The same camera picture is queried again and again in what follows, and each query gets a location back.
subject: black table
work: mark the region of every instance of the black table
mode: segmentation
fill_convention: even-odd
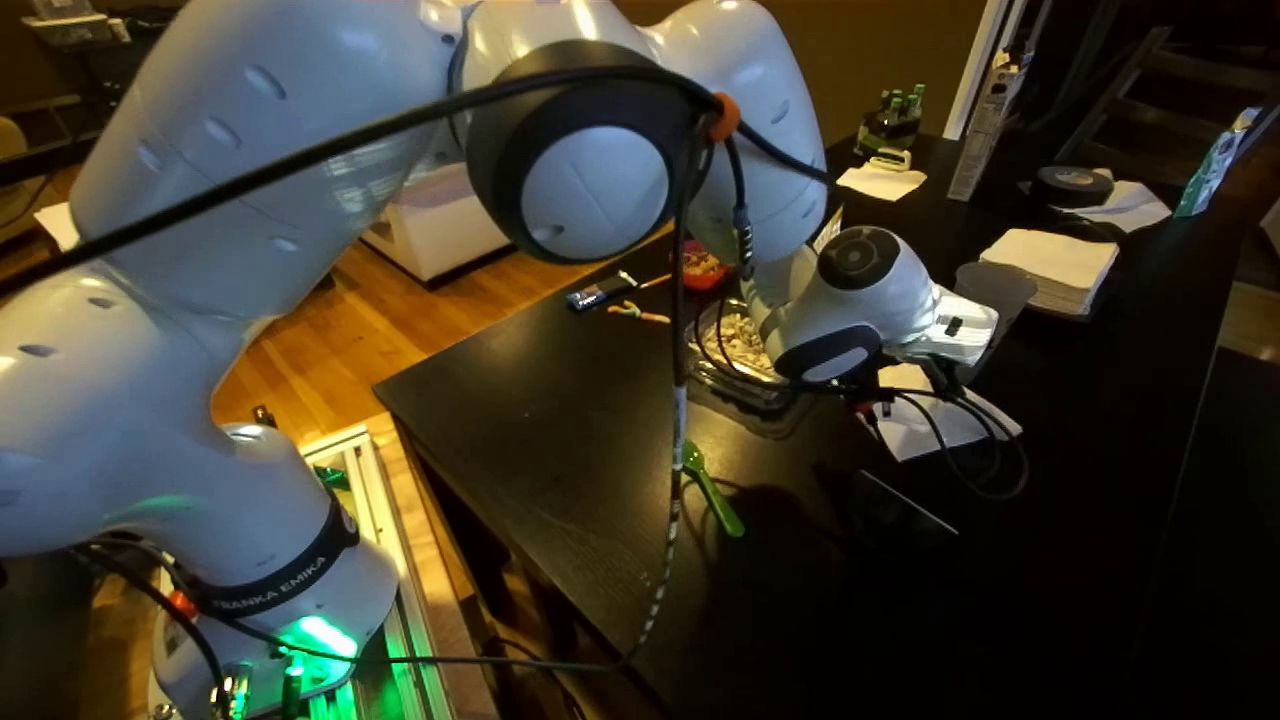
[[[842,220],[900,228],[938,279],[1017,217],[933,185]],[[695,492],[637,681],[670,717],[1118,709],[1251,205],[1124,239],[1088,323],[1023,311],[977,391],[1029,430],[1018,500],[966,495],[938,459],[882,469],[834,397],[756,421],[708,397],[692,439],[743,538]],[[651,243],[619,261],[663,263]],[[489,534],[611,646],[651,605],[667,510],[667,332],[545,299],[377,388],[462,534]],[[861,469],[942,517],[927,522]]]

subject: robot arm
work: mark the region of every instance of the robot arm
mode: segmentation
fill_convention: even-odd
[[[611,80],[566,82],[590,66],[611,66]],[[0,397],[19,412],[0,412],[0,556],[120,529],[156,538],[212,607],[204,633],[225,672],[253,684],[246,717],[278,698],[282,658],[221,617],[269,635],[322,619],[321,635],[360,646],[396,596],[390,564],[345,522],[282,437],[217,428],[207,397],[421,158],[462,151],[484,207],[551,261],[630,249],[685,207],[678,189],[695,189],[687,228],[736,261],[743,175],[756,294],[798,320],[792,299],[802,289],[792,279],[815,263],[802,239],[826,189],[761,146],[738,151],[738,172],[722,151],[701,172],[702,109],[642,80],[667,71],[727,92],[761,134],[824,169],[795,60],[769,10],[743,0],[695,0],[655,27],[630,27],[605,0],[191,0],[75,175],[73,220],[92,243],[350,127],[556,71],[566,80],[473,109],[452,127],[366,138],[5,304]],[[838,304],[779,353],[826,336],[831,311]],[[849,348],[824,353],[826,371],[856,363]],[[345,672],[326,663],[299,684],[322,690]],[[187,712],[212,684],[172,627],[156,643],[156,677]]]

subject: black cable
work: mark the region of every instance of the black cable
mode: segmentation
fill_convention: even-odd
[[[769,134],[761,134],[753,124],[738,124],[738,134],[753,138],[769,158],[783,162],[787,172],[808,175],[808,180],[815,180],[824,189],[834,185],[831,172],[795,158],[792,151],[783,151]]]
[[[461,95],[449,95],[449,99],[435,99],[435,104],[424,104],[424,109],[362,124],[362,127],[345,132],[336,138],[299,146],[299,151],[290,151],[282,158],[272,158],[272,162],[263,162],[256,172],[232,175],[232,180],[225,180],[225,185],[217,185],[207,191],[196,191],[196,196],[187,196],[187,198],[178,198],[172,207],[153,211],[145,220],[133,220],[133,225],[124,225],[124,228],[117,228],[106,235],[83,235],[73,251],[61,251],[61,255],[51,255],[43,263],[31,263],[31,269],[19,269],[19,272],[5,277],[0,279],[0,294],[19,293],[19,289],[29,289],[29,283],[36,283],[43,277],[55,277],[63,269],[89,263],[96,255],[106,255],[117,249],[139,243],[153,233],[165,233],[165,228],[172,228],[178,220],[191,220],[191,217],[199,217],[207,207],[221,207],[221,205],[227,205],[236,196],[246,196],[256,189],[263,189],[263,185],[275,185],[275,180],[282,180],[290,172],[302,172],[302,169],[313,169],[321,158],[332,158],[339,151],[354,151],[354,146],[377,144],[383,134],[396,134],[396,132],[421,127],[421,124],[435,124],[435,120],[449,120],[457,110],[468,110],[468,109],[480,109],[480,104],[495,104],[495,99],[518,95],[518,92],[540,92],[540,88],[556,88],[556,82],[582,82],[582,80],[667,82],[670,92],[687,95],[695,109],[719,110],[719,99],[708,88],[692,82],[687,75],[663,71],[655,62],[638,62],[638,66],[556,66],[556,71],[545,71],[545,75],[517,75],[517,80],[484,82],[484,88],[473,88],[473,92],[461,92]]]
[[[137,542],[137,538],[96,538],[96,542],[117,542],[117,549],[129,549],[129,552],[145,552],[153,564],[159,564],[165,571],[169,571],[169,579],[174,583],[174,586],[184,586],[184,571],[165,556],[165,552],[156,552],[156,549],[146,549],[146,542]],[[221,624],[227,624],[232,633],[241,633],[241,635],[253,635],[253,641],[259,641],[259,643],[269,643],[269,646],[275,646],[275,653],[294,653],[294,654],[317,654],[317,658],[339,658],[339,663],[354,663],[360,654],[339,654],[339,653],[326,653],[326,646],[309,646],[309,643],[290,643],[290,641],[278,641],[278,635],[272,635],[272,633],[259,633],[259,627],[253,627],[253,624],[245,624],[245,619],[236,619],[236,617],[221,617],[221,610],[207,610],[207,607],[199,607],[204,617],[212,617],[212,619],[221,619]],[[534,672],[615,672],[615,666],[625,666],[625,658],[540,658],[540,654],[530,654],[530,658],[513,658],[513,654],[383,654],[383,663],[513,663],[513,666],[534,666]]]
[[[713,162],[714,162],[714,144],[702,144],[702,158],[701,158],[701,169],[692,172],[687,196],[695,196],[695,191],[708,185]]]
[[[986,430],[986,439],[994,439],[994,459],[986,465],[985,477],[973,477],[973,470],[961,469],[957,447],[949,442],[942,428],[933,421],[933,412],[927,412],[917,397],[933,397],[933,399],[942,399],[942,404],[966,412],[966,417]],[[911,404],[911,409],[919,412],[919,421],[927,423],[927,430],[933,430],[933,439],[935,439],[949,470],[950,470],[973,495],[978,495],[978,500],[1017,500],[1017,495],[1029,488],[1029,456],[1023,456],[1018,439],[1017,439],[991,412],[985,412],[985,409],[977,409],[977,404],[966,404],[966,399],[935,397],[935,391],[897,391],[897,399],[903,399],[903,404]],[[1000,423],[1000,430],[1009,437],[1009,442],[1013,442],[1017,456],[1018,456],[1017,479],[1013,479],[1009,488],[991,488],[991,483],[1004,477],[1004,452],[1000,452],[1004,439],[1000,439],[1000,430],[994,430],[991,421]]]
[[[96,542],[80,542],[73,549],[73,556],[80,556],[83,564],[92,569],[106,569],[117,571],[129,586],[145,593],[156,607],[165,607],[165,617],[187,633],[187,641],[196,643],[207,677],[212,677],[212,712],[217,720],[227,720],[232,717],[232,697],[227,697],[227,677],[225,677],[225,663],[217,658],[207,635],[146,579],[139,574],[137,569],[120,564],[113,552],[99,552]]]
[[[678,169],[670,172],[674,175],[674,251],[670,251],[670,277],[678,277],[678,235],[685,235],[685,205],[687,205],[687,185],[685,180],[695,180],[701,172],[687,172],[695,162],[695,156],[678,156]],[[685,283],[670,279],[670,332],[678,332],[678,307],[685,307]],[[685,391],[685,343],[670,339],[670,388]],[[678,521],[685,521],[685,500],[678,500],[678,469],[670,469],[670,495],[667,495],[667,530],[663,530],[663,558],[658,558],[658,579],[651,586],[651,605],[646,605],[646,617],[637,633],[637,643],[628,653],[619,653],[615,658],[545,658],[545,654],[529,654],[529,658],[517,658],[517,654],[383,654],[383,663],[509,663],[509,666],[534,666],[534,672],[619,672],[630,663],[630,654],[646,643],[651,627],[655,627],[655,617],[663,607],[663,596],[667,596],[667,579],[670,579],[670,558],[674,558],[674,538],[678,538]],[[137,542],[139,552],[146,552],[156,564],[165,564],[172,571],[172,579],[178,583],[178,571],[169,556]],[[339,653],[322,653],[322,646],[302,646],[302,643],[286,643],[272,633],[259,633],[245,619],[232,619],[232,617],[221,617],[221,610],[207,610],[212,619],[275,646],[275,653],[299,653],[299,654],[321,654],[321,658],[345,658],[345,663],[354,663],[354,654],[339,654]]]
[[[747,225],[747,175],[743,175],[743,156],[736,151],[736,138],[722,138],[727,172],[733,172],[733,233],[736,233],[736,251],[738,251],[738,279],[756,277],[756,255],[753,255],[753,225]]]
[[[733,144],[733,134],[722,138],[722,151],[727,151],[727,172],[733,172],[733,225],[736,225],[736,233],[738,233],[738,225],[743,225],[743,217],[747,217],[747,189],[743,189],[743,162],[738,162],[738,151],[736,151],[736,144]],[[708,146],[708,162],[701,169],[701,180],[695,180],[695,189],[702,185],[702,175],[713,172],[713,158],[714,158],[714,144]],[[714,348],[719,348],[719,355],[713,355],[708,353],[708,343],[702,343],[702,317],[708,317],[708,307],[719,307],[714,311]],[[714,304],[708,304],[708,307],[701,307],[695,311],[695,332],[692,332],[692,343],[695,343],[695,353],[714,367],[714,371],[722,371],[722,374],[743,374],[743,371],[736,371],[736,363],[733,363],[733,355],[727,355],[727,348],[722,348],[722,332],[719,332],[719,317],[722,317],[722,299],[714,299]]]
[[[674,156],[678,169],[670,172],[674,228],[670,228],[670,255],[667,255],[667,272],[670,272],[670,307],[667,307],[667,317],[670,317],[670,388],[674,391],[687,384],[687,367],[685,367],[685,304],[687,304],[687,294],[685,294],[685,239],[687,239],[687,220],[685,217],[687,217],[687,198],[702,175],[701,172],[702,162],[695,162],[695,156],[692,156],[695,146],[702,146],[702,127],[695,124],[687,132],[692,132],[687,156]]]
[[[695,311],[695,353],[708,355],[708,363],[722,374],[753,379],[747,371],[736,367],[727,339],[722,339],[722,299],[708,304]]]
[[[495,635],[495,641],[501,641],[502,646],[524,653],[524,654],[534,654],[529,643],[518,643],[518,641],[513,641],[513,635]],[[566,717],[574,717],[574,720],[589,717],[582,702],[565,689],[565,681],[558,681],[556,672],[540,672],[540,677],[549,677],[549,681],[556,684],[558,702],[565,702]]]

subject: black device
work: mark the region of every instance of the black device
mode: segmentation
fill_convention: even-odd
[[[1088,207],[1110,196],[1114,180],[1100,169],[1045,162],[1031,180],[1031,196],[1054,207]]]
[[[605,277],[605,279],[590,279],[590,283],[582,283],[582,289],[573,289],[573,293],[565,294],[565,304],[566,304],[573,311],[590,311],[590,307],[598,307],[598,304],[609,304],[609,299],[615,299],[615,294],[628,294],[630,289],[638,289],[638,279],[619,269],[619,272],[611,272],[611,277]]]

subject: white cardboard box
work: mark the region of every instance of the white cardboard box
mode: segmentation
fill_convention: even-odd
[[[362,239],[415,279],[435,279],[509,243],[462,162],[410,172]]]

